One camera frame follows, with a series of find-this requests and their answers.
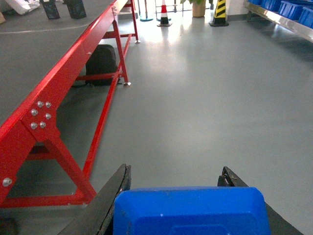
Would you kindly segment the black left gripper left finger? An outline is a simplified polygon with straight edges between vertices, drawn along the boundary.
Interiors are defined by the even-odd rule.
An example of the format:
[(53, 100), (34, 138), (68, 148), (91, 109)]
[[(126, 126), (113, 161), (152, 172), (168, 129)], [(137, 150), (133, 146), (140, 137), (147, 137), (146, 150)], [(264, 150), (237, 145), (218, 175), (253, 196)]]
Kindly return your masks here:
[(105, 235), (112, 224), (114, 201), (131, 187), (131, 166), (122, 164), (95, 198), (59, 234)]

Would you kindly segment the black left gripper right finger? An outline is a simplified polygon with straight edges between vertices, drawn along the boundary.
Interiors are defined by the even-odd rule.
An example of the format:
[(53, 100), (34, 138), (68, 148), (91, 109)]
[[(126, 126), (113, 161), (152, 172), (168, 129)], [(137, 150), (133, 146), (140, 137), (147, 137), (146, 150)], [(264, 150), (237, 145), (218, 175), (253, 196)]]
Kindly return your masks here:
[[(248, 187), (248, 185), (229, 167), (224, 166), (218, 178), (219, 187)], [(302, 235), (292, 224), (286, 221), (270, 205), (265, 203), (270, 231), (272, 235)]]

